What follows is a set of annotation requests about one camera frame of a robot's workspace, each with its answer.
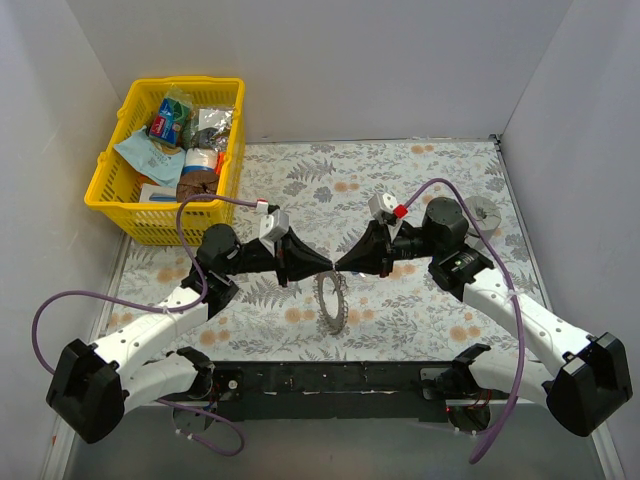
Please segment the silver foil bag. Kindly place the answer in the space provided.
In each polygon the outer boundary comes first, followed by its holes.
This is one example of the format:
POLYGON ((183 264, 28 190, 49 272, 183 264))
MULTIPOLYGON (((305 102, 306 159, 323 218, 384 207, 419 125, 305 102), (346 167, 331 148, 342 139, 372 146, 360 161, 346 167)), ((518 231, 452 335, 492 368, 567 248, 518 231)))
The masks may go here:
POLYGON ((225 151, 233 123, 233 108, 200 108, 195 117, 191 145, 194 148, 225 151))

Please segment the light blue paper pouch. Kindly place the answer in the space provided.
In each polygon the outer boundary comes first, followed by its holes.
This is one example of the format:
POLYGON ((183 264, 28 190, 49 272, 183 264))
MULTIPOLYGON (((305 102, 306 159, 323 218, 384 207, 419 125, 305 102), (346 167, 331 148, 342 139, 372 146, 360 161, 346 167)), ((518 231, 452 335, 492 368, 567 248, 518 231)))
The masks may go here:
POLYGON ((117 143, 114 150, 138 173, 164 187, 176 187, 186 151, 152 140, 143 127, 117 143))

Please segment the yellow plastic basket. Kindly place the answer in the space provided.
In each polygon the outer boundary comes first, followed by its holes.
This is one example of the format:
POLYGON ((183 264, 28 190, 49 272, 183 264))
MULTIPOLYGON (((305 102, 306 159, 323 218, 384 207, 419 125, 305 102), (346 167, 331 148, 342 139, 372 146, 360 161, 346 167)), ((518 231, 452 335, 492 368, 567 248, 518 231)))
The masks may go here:
POLYGON ((97 159, 97 167, 84 196, 92 210, 106 215, 132 239, 142 245, 174 246, 177 203, 141 203, 142 185, 147 181, 130 166, 114 146, 149 124, 169 88, 177 87, 191 96, 196 106, 231 107, 230 139, 221 168, 217 193, 234 197, 239 188, 245 151, 243 101, 245 83, 239 78, 173 76, 134 81, 117 112, 110 141, 97 159))

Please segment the grey paper wrapped roll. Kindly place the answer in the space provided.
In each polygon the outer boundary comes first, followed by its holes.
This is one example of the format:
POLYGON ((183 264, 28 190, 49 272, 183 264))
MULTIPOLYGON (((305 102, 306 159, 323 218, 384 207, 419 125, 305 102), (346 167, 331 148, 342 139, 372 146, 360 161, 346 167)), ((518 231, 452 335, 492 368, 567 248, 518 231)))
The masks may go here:
POLYGON ((488 241, 494 237, 502 220, 500 209, 493 201, 482 196, 470 196, 464 202, 471 213, 466 243, 475 250, 485 251, 486 246, 480 235, 488 241))

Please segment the white blue box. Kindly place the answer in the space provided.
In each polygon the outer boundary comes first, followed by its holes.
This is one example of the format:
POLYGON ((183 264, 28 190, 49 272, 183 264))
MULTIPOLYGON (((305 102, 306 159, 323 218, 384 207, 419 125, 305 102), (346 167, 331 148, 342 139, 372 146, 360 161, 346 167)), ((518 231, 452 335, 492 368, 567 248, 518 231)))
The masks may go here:
POLYGON ((176 203, 175 187, 143 184, 140 190, 139 203, 176 203))

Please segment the metal disc keyring holder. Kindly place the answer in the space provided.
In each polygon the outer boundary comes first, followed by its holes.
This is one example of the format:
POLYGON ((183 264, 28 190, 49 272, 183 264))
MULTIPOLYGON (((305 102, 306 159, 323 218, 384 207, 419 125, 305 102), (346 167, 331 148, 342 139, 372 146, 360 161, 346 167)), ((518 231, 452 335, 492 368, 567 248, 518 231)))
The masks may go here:
POLYGON ((347 286, 343 275, 335 271, 318 274, 314 279, 314 295, 323 331, 332 336, 342 333, 348 317, 347 286))

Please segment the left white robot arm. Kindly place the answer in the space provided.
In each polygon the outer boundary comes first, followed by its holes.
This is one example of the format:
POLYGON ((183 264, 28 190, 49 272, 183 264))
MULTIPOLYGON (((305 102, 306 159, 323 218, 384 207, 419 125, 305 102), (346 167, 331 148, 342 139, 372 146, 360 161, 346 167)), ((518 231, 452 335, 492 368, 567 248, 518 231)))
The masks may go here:
POLYGON ((236 274, 275 272, 285 286, 332 268, 291 229, 275 242, 241 243, 231 226, 211 226, 189 275, 151 312, 91 344, 76 339, 64 347, 46 402, 85 442, 96 443, 144 404, 175 393, 203 399, 213 386, 206 355, 191 347, 160 361, 154 355, 221 312, 239 290, 236 274))

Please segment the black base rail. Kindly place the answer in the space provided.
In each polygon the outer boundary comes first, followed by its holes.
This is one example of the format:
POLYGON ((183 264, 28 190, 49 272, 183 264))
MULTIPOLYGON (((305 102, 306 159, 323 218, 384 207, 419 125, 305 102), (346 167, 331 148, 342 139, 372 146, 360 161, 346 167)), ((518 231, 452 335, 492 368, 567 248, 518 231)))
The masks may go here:
POLYGON ((453 379, 451 361, 225 361, 199 400, 233 421, 306 419, 447 420, 446 402, 486 407, 505 400, 453 379))

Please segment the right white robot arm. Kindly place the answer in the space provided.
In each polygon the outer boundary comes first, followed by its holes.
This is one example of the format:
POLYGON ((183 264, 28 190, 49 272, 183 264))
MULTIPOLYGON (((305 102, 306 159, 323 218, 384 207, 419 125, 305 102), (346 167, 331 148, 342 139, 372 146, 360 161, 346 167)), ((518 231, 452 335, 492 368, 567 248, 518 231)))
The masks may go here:
POLYGON ((513 335, 535 361, 509 360, 486 346, 459 355, 441 386, 464 397, 486 390, 517 391, 545 407, 569 432, 586 437, 633 396, 626 350, 614 335, 594 336, 515 291, 499 266, 466 242, 461 205, 436 198, 420 227, 403 221, 406 208, 383 194, 369 202, 372 220, 338 271, 388 276, 397 261, 430 258, 436 285, 513 335))

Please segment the red blue snack pack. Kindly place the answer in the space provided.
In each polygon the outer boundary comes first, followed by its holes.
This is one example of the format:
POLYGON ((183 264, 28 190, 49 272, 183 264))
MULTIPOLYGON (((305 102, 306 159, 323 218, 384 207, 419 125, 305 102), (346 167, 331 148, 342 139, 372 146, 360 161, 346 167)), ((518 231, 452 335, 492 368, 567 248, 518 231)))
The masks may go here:
POLYGON ((148 136, 161 144, 176 147, 179 144, 180 130, 181 126, 171 116, 157 113, 149 125, 148 136))

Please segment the green snack packet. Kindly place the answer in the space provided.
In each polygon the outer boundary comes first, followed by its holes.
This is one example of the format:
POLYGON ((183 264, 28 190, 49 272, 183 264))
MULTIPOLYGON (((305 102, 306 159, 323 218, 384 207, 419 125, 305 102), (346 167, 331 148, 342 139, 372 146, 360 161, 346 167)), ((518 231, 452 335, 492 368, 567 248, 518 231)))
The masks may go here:
POLYGON ((166 92, 159 112, 174 122, 184 122, 193 109, 193 98, 177 85, 172 85, 166 92))

